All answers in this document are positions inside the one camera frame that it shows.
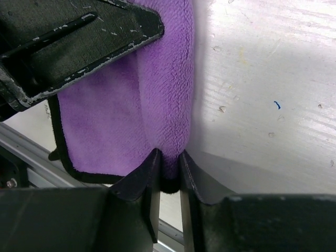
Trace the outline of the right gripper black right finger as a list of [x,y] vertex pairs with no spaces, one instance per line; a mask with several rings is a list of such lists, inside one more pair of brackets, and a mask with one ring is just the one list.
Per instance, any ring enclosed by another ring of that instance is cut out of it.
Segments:
[[236,251],[230,190],[184,151],[178,159],[185,251]]

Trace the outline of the aluminium mounting rail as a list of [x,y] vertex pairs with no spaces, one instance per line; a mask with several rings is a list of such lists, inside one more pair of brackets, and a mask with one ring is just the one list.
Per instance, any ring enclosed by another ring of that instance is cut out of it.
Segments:
[[[75,180],[61,162],[50,161],[49,152],[13,128],[1,123],[1,146],[28,164],[28,178],[36,187],[97,187]],[[154,251],[184,251],[183,233],[159,220],[158,242]]]

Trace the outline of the purple microfiber towel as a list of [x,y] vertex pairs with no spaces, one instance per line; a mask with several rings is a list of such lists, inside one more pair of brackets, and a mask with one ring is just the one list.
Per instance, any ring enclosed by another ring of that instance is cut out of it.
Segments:
[[139,1],[157,11],[164,35],[48,101],[51,161],[85,183],[113,184],[162,153],[160,187],[180,189],[178,156],[188,143],[194,87],[191,1]]

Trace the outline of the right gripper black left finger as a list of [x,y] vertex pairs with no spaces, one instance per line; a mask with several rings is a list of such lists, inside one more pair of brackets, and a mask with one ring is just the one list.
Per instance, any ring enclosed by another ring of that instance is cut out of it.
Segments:
[[161,152],[154,149],[134,171],[109,187],[109,244],[155,244],[158,239]]

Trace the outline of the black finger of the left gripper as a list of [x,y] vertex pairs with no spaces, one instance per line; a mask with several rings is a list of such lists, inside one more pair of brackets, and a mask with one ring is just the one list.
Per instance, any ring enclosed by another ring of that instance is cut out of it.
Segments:
[[1,120],[163,34],[156,11],[128,1],[1,1]]

